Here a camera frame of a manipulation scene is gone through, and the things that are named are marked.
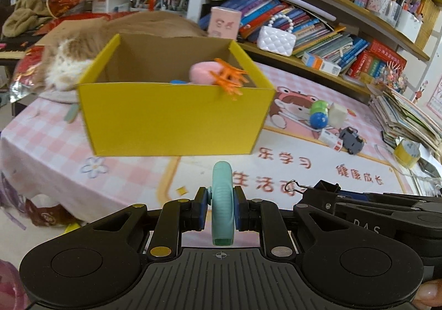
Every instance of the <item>white quilted purse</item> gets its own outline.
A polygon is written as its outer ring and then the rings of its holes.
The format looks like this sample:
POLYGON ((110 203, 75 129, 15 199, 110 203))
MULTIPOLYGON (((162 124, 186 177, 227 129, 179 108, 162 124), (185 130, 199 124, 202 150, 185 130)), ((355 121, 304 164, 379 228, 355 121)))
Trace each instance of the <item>white quilted purse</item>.
POLYGON ((268 26, 262 26, 259 31, 257 46, 263 51, 277 53, 278 55, 291 56, 296 43, 296 36, 292 34, 293 21, 286 15, 275 15, 269 21, 268 26), (290 27, 287 31, 273 28, 273 23, 278 18, 288 20, 290 27))

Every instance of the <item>pink box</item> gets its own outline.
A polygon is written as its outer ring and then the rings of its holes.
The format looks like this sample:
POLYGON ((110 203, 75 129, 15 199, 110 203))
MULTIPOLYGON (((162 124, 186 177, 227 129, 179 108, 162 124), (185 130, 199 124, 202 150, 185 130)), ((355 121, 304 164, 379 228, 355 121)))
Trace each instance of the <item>pink box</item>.
POLYGON ((211 8, 209 37, 236 39, 240 29, 241 12, 225 7, 211 8))

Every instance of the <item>orange plastic toy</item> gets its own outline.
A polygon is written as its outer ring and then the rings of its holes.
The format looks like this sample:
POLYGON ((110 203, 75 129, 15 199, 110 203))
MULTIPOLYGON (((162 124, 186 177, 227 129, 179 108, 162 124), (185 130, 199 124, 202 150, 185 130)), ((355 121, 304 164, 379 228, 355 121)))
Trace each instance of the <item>orange plastic toy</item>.
POLYGON ((222 65, 223 69, 220 74, 210 71, 211 75, 215 79, 214 84, 221 86, 222 89, 228 94, 237 94, 238 96, 241 96, 242 92, 239 90, 239 88, 241 88, 244 83, 248 83, 248 80, 243 76, 246 75, 247 72, 240 70, 239 68, 235 68, 231 64, 219 58, 215 58, 215 62, 222 65))

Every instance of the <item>white cube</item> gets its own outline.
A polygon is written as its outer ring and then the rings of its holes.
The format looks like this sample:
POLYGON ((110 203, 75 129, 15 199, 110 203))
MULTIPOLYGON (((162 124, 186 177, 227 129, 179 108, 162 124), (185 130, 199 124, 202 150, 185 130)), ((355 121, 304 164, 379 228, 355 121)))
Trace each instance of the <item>white cube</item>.
POLYGON ((328 110, 328 125, 336 129, 341 129, 347 119, 347 112, 347 108, 333 103, 328 110))

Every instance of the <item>metal screw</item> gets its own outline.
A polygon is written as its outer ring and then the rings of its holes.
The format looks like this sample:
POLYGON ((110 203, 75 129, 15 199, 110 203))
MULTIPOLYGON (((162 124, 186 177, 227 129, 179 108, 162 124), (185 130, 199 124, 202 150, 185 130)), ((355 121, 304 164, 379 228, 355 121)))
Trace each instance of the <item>metal screw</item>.
POLYGON ((172 252, 172 249, 168 248, 167 246, 157 246, 155 248, 152 248, 150 253, 153 256, 156 256, 157 258, 161 258, 163 256, 168 256, 172 252))
POLYGON ((293 250, 291 250, 290 248, 287 248, 286 246, 275 246, 272 250, 271 253, 275 256, 277 256, 278 258, 285 258, 287 256, 290 256, 293 254, 293 250))

